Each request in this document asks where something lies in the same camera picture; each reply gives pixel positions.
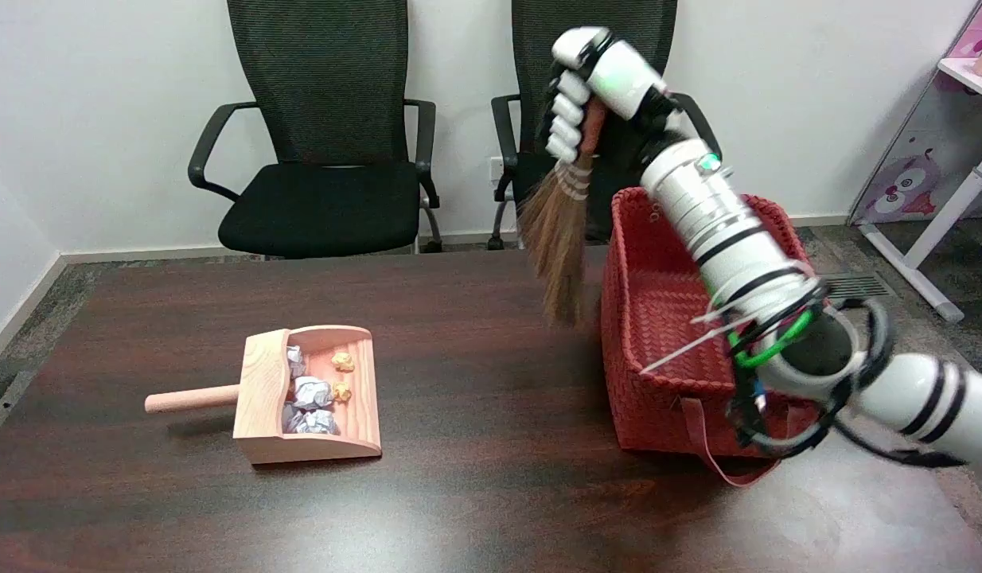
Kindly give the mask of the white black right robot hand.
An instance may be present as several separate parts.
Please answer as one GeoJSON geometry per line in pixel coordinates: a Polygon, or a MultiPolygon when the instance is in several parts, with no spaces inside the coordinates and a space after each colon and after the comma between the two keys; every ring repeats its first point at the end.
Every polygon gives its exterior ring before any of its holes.
{"type": "Polygon", "coordinates": [[[544,146],[564,163],[577,160],[593,97],[639,133],[666,128],[676,113],[676,102],[659,72],[610,29],[565,30],[554,41],[551,54],[558,73],[549,88],[544,146]]]}

